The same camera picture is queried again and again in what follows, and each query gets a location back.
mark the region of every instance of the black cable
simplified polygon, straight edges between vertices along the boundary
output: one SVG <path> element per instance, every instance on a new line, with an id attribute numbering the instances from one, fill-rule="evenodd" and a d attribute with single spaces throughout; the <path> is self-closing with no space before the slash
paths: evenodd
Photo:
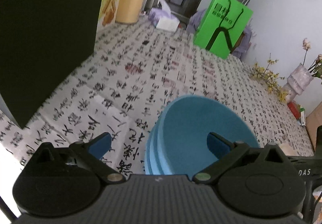
<path id="1" fill-rule="evenodd" d="M 322 198 L 322 191 L 321 191 L 318 199 L 314 202 L 313 209 L 312 209 L 313 211 L 315 211 L 315 208 L 316 208 L 316 206 L 319 203 L 319 201 L 320 201 L 321 198 Z M 312 213 L 312 218 L 311 218 L 310 224 L 313 223 L 313 219 L 314 219 L 314 212 Z"/>
<path id="2" fill-rule="evenodd" d="M 4 200 L 0 196 L 0 210 L 4 213 L 4 215 L 11 221 L 14 222 L 17 217 L 14 215 L 14 213 L 11 211 L 11 209 L 7 206 L 7 204 L 4 202 Z"/>

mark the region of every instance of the calligraphy print tablecloth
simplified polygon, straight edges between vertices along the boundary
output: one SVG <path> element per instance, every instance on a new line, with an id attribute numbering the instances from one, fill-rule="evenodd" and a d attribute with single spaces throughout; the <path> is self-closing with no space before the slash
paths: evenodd
<path id="1" fill-rule="evenodd" d="M 194 46 L 184 30 L 157 30 L 147 18 L 115 24 L 97 35 L 94 53 L 26 128 L 0 116 L 0 141 L 24 165 L 44 141 L 65 147 L 106 131 L 113 136 L 112 149 L 102 161 L 126 176 L 143 173 L 145 143 L 163 109 L 179 96 L 195 94 L 233 110 L 261 147 L 288 143 L 298 155 L 312 156 L 305 128 L 275 95 L 249 78 L 249 69 L 234 56 L 223 60 Z"/>

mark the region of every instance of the vase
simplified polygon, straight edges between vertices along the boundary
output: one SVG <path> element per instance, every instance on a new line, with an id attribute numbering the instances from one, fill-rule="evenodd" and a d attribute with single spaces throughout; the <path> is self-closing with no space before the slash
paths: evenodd
<path id="1" fill-rule="evenodd" d="M 283 89 L 287 91 L 286 102 L 290 103 L 296 97 L 305 91 L 306 87 L 313 80 L 310 72 L 302 64 L 300 64 L 287 78 L 287 83 Z"/>

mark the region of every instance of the metal screw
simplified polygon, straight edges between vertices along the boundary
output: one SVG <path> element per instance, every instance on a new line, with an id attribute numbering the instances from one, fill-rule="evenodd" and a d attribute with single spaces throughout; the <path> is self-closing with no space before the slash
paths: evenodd
<path id="1" fill-rule="evenodd" d="M 211 179 L 211 176 L 208 173 L 198 173 L 194 176 L 199 181 L 208 181 Z"/>
<path id="2" fill-rule="evenodd" d="M 119 173 L 112 173 L 107 176 L 107 180 L 111 182 L 118 182 L 123 179 L 123 176 Z"/>

